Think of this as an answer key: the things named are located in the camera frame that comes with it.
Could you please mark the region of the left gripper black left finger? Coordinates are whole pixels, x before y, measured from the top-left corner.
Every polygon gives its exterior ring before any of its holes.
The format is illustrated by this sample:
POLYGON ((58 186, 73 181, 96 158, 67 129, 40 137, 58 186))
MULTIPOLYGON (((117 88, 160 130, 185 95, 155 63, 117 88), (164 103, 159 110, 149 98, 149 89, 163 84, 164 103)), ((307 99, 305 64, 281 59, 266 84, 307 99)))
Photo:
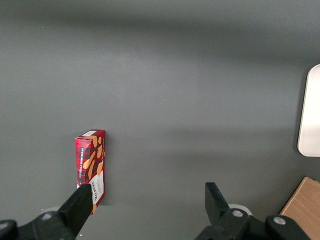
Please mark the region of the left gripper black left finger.
POLYGON ((17 226, 0 221, 2 240, 74 240, 92 212, 92 187, 81 185, 56 211, 45 211, 29 223, 17 226))

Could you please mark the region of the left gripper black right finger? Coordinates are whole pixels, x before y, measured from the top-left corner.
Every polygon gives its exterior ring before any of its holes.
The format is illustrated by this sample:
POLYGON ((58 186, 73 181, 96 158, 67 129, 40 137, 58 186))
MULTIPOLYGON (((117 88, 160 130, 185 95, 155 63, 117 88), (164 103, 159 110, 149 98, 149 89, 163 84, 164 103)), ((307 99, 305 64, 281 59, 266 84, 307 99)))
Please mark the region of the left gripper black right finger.
POLYGON ((260 221, 243 209, 231 208, 214 182, 205 184, 205 210, 210 225, 197 240, 308 240, 309 236, 290 217, 267 216, 260 221))

